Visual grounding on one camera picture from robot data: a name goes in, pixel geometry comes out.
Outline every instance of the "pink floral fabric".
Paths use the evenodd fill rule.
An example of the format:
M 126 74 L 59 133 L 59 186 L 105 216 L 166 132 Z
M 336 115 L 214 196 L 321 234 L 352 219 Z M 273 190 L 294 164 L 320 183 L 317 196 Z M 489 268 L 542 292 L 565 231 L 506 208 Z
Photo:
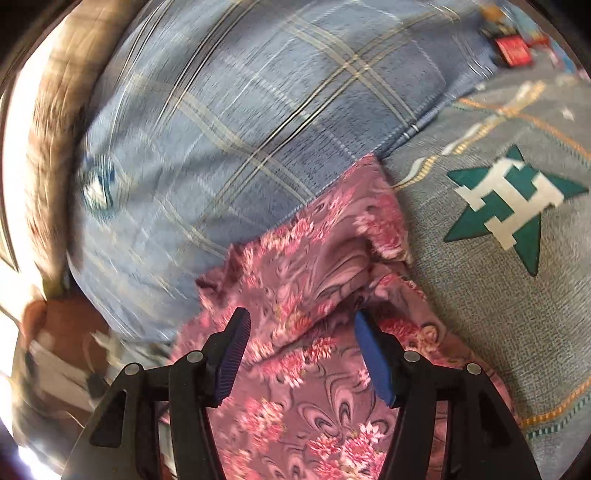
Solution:
M 408 233 L 372 155 L 295 217 L 197 280 L 203 312 L 181 331 L 172 360 L 199 349 L 238 306 L 251 337 L 232 395 L 210 422 L 229 480 L 371 480 L 397 411 L 376 397 L 353 332 L 360 307 L 405 349 L 451 367 L 490 368 L 430 310 L 408 277 Z M 440 476 L 446 405 L 437 408 L 428 478 Z

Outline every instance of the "red object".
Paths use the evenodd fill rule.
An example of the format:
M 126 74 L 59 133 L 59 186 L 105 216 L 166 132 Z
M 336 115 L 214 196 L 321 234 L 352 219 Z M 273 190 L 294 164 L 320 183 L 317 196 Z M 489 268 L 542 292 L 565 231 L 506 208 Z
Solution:
M 509 67 L 522 67 L 533 63 L 530 49 L 521 35 L 496 38 L 495 42 Z

